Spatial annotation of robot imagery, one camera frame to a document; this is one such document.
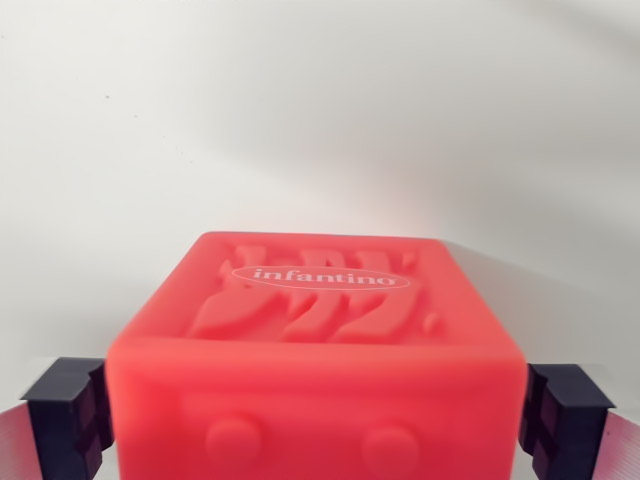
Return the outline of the gripper left finger with black rubber pad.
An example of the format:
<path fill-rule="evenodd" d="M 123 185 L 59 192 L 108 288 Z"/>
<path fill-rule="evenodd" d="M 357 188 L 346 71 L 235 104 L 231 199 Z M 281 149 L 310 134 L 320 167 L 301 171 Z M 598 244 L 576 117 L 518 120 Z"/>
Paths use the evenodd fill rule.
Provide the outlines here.
<path fill-rule="evenodd" d="M 106 361 L 40 357 L 1 385 L 3 479 L 93 479 L 114 443 Z"/>

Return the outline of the gripper right finger with black rubber pad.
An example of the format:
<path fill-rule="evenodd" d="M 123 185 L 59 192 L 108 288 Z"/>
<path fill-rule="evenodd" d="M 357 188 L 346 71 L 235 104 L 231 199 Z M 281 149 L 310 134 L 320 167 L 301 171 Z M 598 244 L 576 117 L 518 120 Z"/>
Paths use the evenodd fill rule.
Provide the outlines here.
<path fill-rule="evenodd" d="M 596 364 L 529 364 L 519 430 L 539 479 L 637 479 L 639 395 Z"/>

